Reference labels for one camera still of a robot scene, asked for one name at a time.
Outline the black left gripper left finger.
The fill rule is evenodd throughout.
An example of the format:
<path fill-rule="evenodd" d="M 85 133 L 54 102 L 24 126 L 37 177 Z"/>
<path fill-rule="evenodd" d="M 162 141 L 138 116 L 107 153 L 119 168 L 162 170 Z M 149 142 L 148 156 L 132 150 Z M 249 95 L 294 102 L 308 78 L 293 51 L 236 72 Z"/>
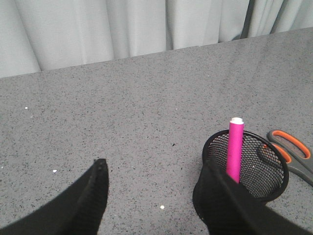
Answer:
<path fill-rule="evenodd" d="M 107 206 L 109 171 L 105 159 L 92 166 L 56 198 L 2 228 L 2 235 L 95 235 Z"/>

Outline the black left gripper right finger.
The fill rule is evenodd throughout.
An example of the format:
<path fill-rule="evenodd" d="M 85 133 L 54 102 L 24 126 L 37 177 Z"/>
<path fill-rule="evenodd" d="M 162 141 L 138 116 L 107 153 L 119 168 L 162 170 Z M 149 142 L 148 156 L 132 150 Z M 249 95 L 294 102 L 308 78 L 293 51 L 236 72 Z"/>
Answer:
<path fill-rule="evenodd" d="M 193 204 L 211 235 L 309 234 L 255 199 L 215 159 L 202 165 Z"/>

